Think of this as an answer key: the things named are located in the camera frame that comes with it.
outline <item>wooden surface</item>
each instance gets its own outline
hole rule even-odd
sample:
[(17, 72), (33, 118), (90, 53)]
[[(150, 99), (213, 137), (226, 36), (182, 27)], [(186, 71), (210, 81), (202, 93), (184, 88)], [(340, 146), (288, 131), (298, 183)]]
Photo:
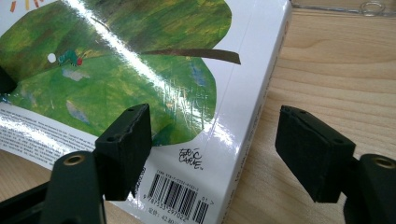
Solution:
[[(281, 105), (307, 110), (357, 144), (396, 159), (396, 19), (294, 10), (227, 223), (344, 223), (313, 203), (274, 147)], [(0, 150), (0, 201), (50, 172)], [(106, 203), (108, 223), (139, 223)]]

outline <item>caterpillar illustration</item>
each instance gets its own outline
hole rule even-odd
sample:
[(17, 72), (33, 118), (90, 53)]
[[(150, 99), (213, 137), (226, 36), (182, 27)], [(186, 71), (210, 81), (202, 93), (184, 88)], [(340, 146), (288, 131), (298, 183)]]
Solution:
[(59, 56), (58, 58), (58, 64), (61, 65), (66, 62), (70, 62), (73, 66), (80, 66), (82, 65), (82, 58), (79, 58), (77, 54), (71, 50), (68, 49), (63, 55)]

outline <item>board book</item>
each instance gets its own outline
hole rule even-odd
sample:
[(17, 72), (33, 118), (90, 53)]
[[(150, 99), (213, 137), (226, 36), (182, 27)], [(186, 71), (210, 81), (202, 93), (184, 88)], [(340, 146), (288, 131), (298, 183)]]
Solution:
[(135, 197), (147, 223), (221, 223), (241, 177), (288, 0), (4, 0), (0, 148), (48, 169), (94, 149), (118, 115), (149, 104), (153, 147)]

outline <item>black clamp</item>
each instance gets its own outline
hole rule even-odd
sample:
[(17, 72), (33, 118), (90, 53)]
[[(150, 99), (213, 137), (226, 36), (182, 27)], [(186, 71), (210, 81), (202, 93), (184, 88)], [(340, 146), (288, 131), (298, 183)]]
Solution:
[(0, 203), (0, 223), (103, 224), (108, 201), (125, 201), (151, 150), (149, 105), (125, 110), (95, 141), (95, 150), (58, 159), (49, 183)]
[(17, 83), (0, 67), (0, 94), (9, 93), (17, 88)]
[(353, 157), (355, 144), (310, 113), (282, 105), (276, 151), (312, 200), (346, 196), (351, 223), (396, 223), (396, 161), (375, 154)]

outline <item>barcode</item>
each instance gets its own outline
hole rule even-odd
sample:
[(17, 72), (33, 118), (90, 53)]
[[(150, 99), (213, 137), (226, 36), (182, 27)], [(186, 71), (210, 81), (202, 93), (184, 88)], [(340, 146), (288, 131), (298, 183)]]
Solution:
[(198, 201), (197, 207), (195, 208), (194, 215), (192, 216), (192, 220), (196, 223), (202, 224), (205, 219), (207, 207), (209, 204), (202, 202), (201, 200)]
[(189, 219), (197, 192), (178, 184), (163, 175), (156, 174), (148, 192), (148, 197), (159, 204), (166, 205)]

